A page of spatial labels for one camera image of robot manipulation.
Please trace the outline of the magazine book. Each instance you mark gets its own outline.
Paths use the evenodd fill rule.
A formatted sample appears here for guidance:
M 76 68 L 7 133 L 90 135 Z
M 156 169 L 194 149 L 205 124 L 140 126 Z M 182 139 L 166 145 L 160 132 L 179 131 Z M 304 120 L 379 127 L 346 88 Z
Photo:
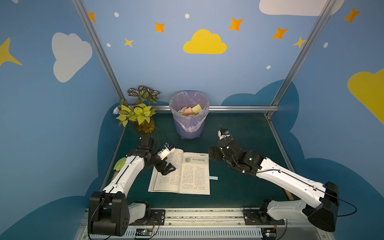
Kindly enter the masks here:
M 165 176 L 153 169 L 149 192 L 187 195 L 211 193 L 208 154 L 173 149 L 167 156 L 167 162 L 176 169 Z

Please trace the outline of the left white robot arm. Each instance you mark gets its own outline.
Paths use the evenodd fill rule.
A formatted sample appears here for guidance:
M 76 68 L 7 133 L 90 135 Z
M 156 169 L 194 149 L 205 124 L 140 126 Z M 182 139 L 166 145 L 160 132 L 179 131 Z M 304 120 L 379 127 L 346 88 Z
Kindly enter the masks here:
M 122 168 L 111 182 L 100 192 L 90 197 L 88 216 L 88 237 L 105 235 L 122 237 L 132 223 L 159 225 L 159 220 L 151 214 L 147 202 L 127 203 L 127 196 L 139 173 L 152 166 L 163 176 L 176 170 L 167 162 L 167 156 L 175 151 L 175 147 L 165 143 L 153 153 L 154 139 L 149 136 L 140 138 L 140 145 L 129 151 L 124 158 Z

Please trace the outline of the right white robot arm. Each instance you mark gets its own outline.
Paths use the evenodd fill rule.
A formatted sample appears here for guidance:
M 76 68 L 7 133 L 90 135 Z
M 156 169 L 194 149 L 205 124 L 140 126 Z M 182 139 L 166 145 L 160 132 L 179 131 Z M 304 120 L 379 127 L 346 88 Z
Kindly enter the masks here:
M 209 148 L 209 158 L 226 162 L 238 173 L 267 180 L 303 201 L 302 204 L 296 201 L 294 206 L 288 202 L 269 201 L 266 213 L 272 219 L 281 220 L 288 216 L 306 218 L 323 231 L 336 230 L 340 205 L 339 187 L 336 184 L 332 182 L 322 184 L 309 180 L 258 152 L 245 152 L 229 135 L 221 137 L 217 146 Z

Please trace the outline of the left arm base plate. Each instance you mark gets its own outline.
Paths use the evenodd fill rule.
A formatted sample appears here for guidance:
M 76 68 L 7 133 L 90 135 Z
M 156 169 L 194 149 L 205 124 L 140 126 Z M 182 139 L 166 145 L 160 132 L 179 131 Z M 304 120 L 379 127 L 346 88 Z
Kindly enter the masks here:
M 164 209 L 151 209 L 150 214 L 146 214 L 144 218 L 136 220 L 129 224 L 129 226 L 163 226 L 165 224 L 166 210 Z

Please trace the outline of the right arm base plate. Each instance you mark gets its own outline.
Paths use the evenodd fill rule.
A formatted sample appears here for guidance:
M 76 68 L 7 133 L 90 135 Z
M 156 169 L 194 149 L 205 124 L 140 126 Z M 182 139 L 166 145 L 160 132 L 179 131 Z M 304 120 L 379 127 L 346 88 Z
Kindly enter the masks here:
M 247 226 L 283 226 L 286 224 L 284 220 L 274 220 L 266 211 L 244 208 L 242 213 Z

